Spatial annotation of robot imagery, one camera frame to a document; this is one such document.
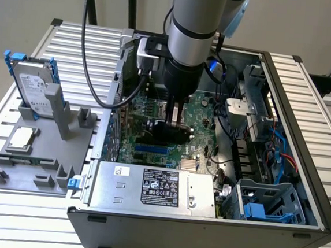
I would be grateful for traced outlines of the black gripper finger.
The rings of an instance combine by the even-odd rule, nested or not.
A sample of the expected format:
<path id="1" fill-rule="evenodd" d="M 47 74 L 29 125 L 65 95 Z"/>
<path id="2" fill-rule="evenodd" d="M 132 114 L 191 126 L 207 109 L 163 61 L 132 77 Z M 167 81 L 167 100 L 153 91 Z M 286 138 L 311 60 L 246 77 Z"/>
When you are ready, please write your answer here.
<path id="1" fill-rule="evenodd" d="M 174 118 L 175 106 L 177 106 L 177 111 Z M 169 99 L 166 104 L 166 117 L 165 117 L 166 124 L 172 127 L 180 127 L 181 123 L 183 122 L 183 115 L 182 115 L 183 110 L 184 110 L 184 101 L 176 102 L 173 99 Z"/>

